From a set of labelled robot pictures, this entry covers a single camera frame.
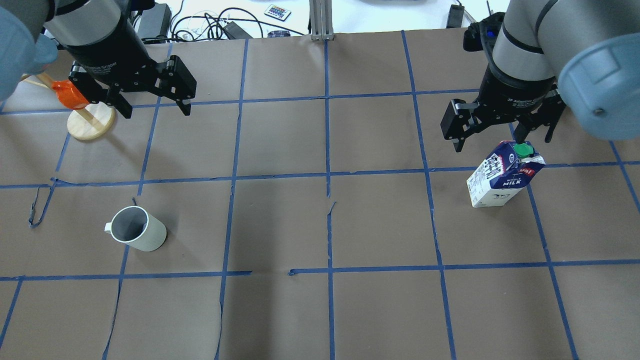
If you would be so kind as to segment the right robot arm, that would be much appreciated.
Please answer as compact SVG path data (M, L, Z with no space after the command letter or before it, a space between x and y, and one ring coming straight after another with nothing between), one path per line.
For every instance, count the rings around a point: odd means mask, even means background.
M553 139L565 109L604 141L639 137L640 20L637 0L512 0L467 27L462 48L487 68L477 98L448 103L443 138L461 152L490 126L517 123L519 144L538 128Z

